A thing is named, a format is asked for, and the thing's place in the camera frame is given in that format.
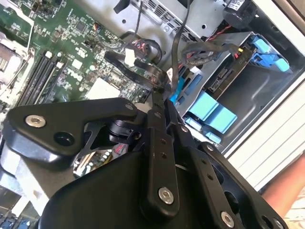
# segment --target green circuit board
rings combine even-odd
[[[49,51],[63,69],[49,96],[50,102],[86,99],[97,78],[102,78],[121,91],[120,97],[142,102],[148,91],[129,81],[103,59],[106,50],[99,43],[116,47],[123,41],[103,27],[99,40],[93,30],[97,21],[72,0],[13,0],[23,14],[34,21],[31,27],[11,8],[0,5],[0,29],[10,39],[35,49],[36,59]],[[137,73],[149,77],[143,71]]]

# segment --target black cable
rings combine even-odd
[[[136,28],[135,28],[135,30],[134,30],[134,33],[133,33],[132,37],[129,39],[129,41],[126,42],[125,44],[121,45],[120,47],[112,48],[112,47],[110,47],[110,46],[105,45],[105,44],[100,40],[97,29],[95,29],[95,30],[94,30],[94,31],[95,31],[95,35],[96,35],[97,39],[99,40],[99,43],[102,45],[102,47],[105,48],[105,49],[108,49],[108,50],[113,50],[113,51],[114,51],[114,50],[121,50],[121,49],[126,48],[132,41],[134,41],[134,40],[135,40],[135,37],[136,37],[136,35],[137,35],[137,33],[138,33],[138,30],[139,30],[140,20],[141,20],[141,14],[142,14],[142,9],[143,9],[143,1],[141,0],[140,9],[139,9],[139,14],[138,14],[138,20],[137,20],[137,25],[136,25]]]
[[[108,61],[109,63],[111,63],[113,66],[115,66],[117,69],[119,69],[119,71],[125,76],[127,77],[129,80],[131,80],[132,82],[141,85],[142,87],[144,87],[145,89],[152,91],[153,89],[156,88],[162,88],[162,86],[160,86],[157,83],[154,83],[152,81],[150,81],[149,79],[139,75],[138,73],[135,73],[134,71],[128,69],[120,60],[122,60],[122,57],[124,57],[124,55],[122,54],[118,54],[112,51],[107,51],[105,53],[104,59],[106,61]],[[142,63],[140,61],[135,61],[134,62],[135,66],[138,66],[140,68],[155,68],[153,66],[150,66],[146,63]]]
[[[189,43],[182,50],[182,63],[186,66],[199,66],[209,61],[215,60],[221,53],[229,51],[232,56],[238,53],[240,48],[235,44],[224,44],[223,46],[215,45],[210,42]],[[190,53],[199,52],[188,58]]]
[[[118,61],[123,62],[125,60],[125,55],[123,54],[119,54],[116,52],[112,52],[112,51],[107,51],[105,53],[105,58],[107,59],[116,59]],[[137,68],[141,68],[143,70],[145,70],[146,72],[149,72],[151,75],[154,75],[157,79],[159,79],[158,81],[160,83],[164,83],[165,79],[166,79],[166,72],[160,70],[159,68],[153,66],[153,65],[149,65],[147,63],[141,62],[139,60],[135,60],[134,61],[134,66]]]
[[[187,0],[187,13],[185,16],[185,19],[180,27],[180,29],[177,31],[175,38],[173,40],[173,45],[172,45],[172,68],[173,68],[173,79],[172,79],[172,94],[173,95],[178,86],[178,81],[179,81],[179,69],[178,69],[178,46],[179,46],[179,41],[182,36],[182,33],[184,31],[187,19],[189,17],[190,13],[190,7],[191,7],[191,0]]]

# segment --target screw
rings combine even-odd
[[[130,104],[126,104],[125,106],[126,106],[126,108],[128,108],[129,110],[133,110],[133,107],[132,107]]]
[[[280,229],[284,229],[284,226],[281,224],[281,222],[277,218],[274,218],[274,221]]]
[[[168,27],[168,26],[165,26],[163,29],[164,32],[168,32],[169,30],[170,30],[170,27]]]
[[[188,132],[189,130],[183,125],[183,126],[181,126],[181,129],[184,131],[184,132]]]
[[[42,128],[46,125],[46,120],[42,116],[29,115],[25,118],[25,123],[35,128]]]
[[[172,192],[166,188],[166,187],[162,187],[159,189],[158,191],[159,194],[159,198],[165,203],[165,204],[172,204],[173,203],[173,194]]]
[[[155,112],[154,115],[157,116],[158,118],[161,118],[161,117],[162,117],[161,114],[160,114],[159,112]]]
[[[232,217],[225,211],[223,211],[221,213],[221,219],[223,220],[223,222],[230,228],[234,227],[234,221],[232,219]]]
[[[206,147],[208,148],[208,150],[214,151],[214,149],[213,149],[213,147],[211,145],[207,145]]]

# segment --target ventilation grille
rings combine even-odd
[[[163,6],[156,4],[153,0],[148,0],[144,3],[147,6],[147,10],[150,10],[156,16],[158,16],[165,24],[177,32],[181,27],[182,23],[179,22],[170,12],[168,12]],[[190,42],[191,40],[188,37],[190,31],[187,28],[184,28],[182,39],[185,42]]]

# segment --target motherboard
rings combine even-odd
[[[2,107],[117,96],[137,103],[149,95],[104,60],[101,42],[124,42],[72,0],[0,0],[0,39],[0,68],[18,73],[0,75]]]

